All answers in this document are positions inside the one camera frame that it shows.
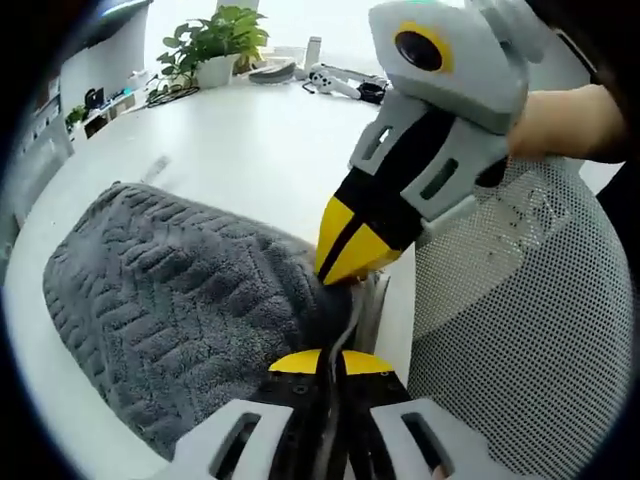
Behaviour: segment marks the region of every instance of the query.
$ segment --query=gray gripper housing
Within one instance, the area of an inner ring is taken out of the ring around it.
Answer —
[[[247,423],[256,423],[236,464],[233,480],[268,480],[276,447],[293,409],[232,400],[176,444],[173,461],[148,480],[218,480],[225,455]]]
[[[382,162],[389,161],[387,155],[394,144],[432,108],[435,107],[424,100],[389,90],[380,113],[360,136],[350,165],[375,175]],[[416,145],[415,155],[420,154],[420,145]],[[507,154],[504,135],[457,117],[436,156],[424,159],[424,169],[400,195],[423,217],[426,233],[437,235],[452,219],[472,212],[476,205],[473,189],[477,177]]]
[[[148,480],[219,480],[229,447],[251,422],[255,428],[232,475],[233,480],[268,480],[271,465],[292,409],[232,400],[182,437],[173,462]],[[433,401],[422,398],[371,409],[398,480],[431,478],[418,441],[408,428],[413,422],[438,453],[451,480],[538,479],[512,473],[489,457],[487,440]]]
[[[397,480],[431,478],[433,474],[407,427],[410,422],[438,453],[448,480],[541,479],[515,474],[493,461],[487,440],[480,433],[427,398],[372,408],[371,415],[382,434]]]
[[[524,0],[467,0],[463,8],[391,1],[372,8],[369,23],[394,88],[503,135],[520,117],[529,62],[542,60],[548,33]],[[440,45],[440,69],[416,63],[418,44],[399,43],[397,32],[411,28]]]

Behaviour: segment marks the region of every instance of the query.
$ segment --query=white flower pot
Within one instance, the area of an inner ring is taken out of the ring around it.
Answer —
[[[196,72],[200,88],[215,88],[228,84],[231,80],[233,64],[238,57],[239,55],[228,55],[201,63]]]

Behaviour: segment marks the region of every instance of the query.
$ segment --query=camera lens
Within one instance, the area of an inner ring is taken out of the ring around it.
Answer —
[[[438,47],[419,33],[410,31],[398,33],[396,48],[407,62],[420,70],[435,72],[442,68],[442,55]]]

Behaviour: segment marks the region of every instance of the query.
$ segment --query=human hand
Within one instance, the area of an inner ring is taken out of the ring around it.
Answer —
[[[448,477],[446,470],[442,465],[435,468],[431,475],[431,480],[445,480]]]
[[[519,158],[591,158],[625,137],[625,122],[611,94],[602,86],[587,85],[531,92],[508,143],[510,154]]]

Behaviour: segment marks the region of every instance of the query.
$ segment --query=gray plastic bracket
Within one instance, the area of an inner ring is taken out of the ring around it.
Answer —
[[[389,89],[378,116],[367,125],[351,154],[349,164],[375,175],[389,150],[431,108],[423,100]]]
[[[477,208],[478,202],[476,201],[476,197],[469,195],[464,197],[453,208],[450,208],[435,220],[429,222],[424,218],[421,219],[420,224],[422,225],[423,233],[419,238],[420,246],[431,242],[438,235],[444,234],[455,226],[456,220],[468,217],[473,214]]]
[[[499,41],[513,44],[531,63],[542,62],[546,27],[525,0],[465,0],[465,4],[480,10]]]
[[[439,219],[444,214],[451,218],[469,213],[472,203],[468,198],[473,196],[476,178],[507,154],[504,135],[495,135],[458,117],[438,154],[401,195],[420,212],[426,220],[425,225],[436,230],[439,224],[445,223]],[[425,198],[425,189],[451,160],[457,164],[451,177],[433,196]]]
[[[515,474],[494,462],[489,457],[487,440],[480,433],[427,398],[372,408],[371,415],[398,480],[431,478],[433,473],[407,428],[406,419],[418,422],[436,451],[446,458],[449,480],[541,480],[538,476]]]
[[[267,480],[292,412],[290,407],[232,400],[178,440],[173,461],[148,480],[215,480],[210,472],[219,468],[244,425],[255,420],[233,480]]]

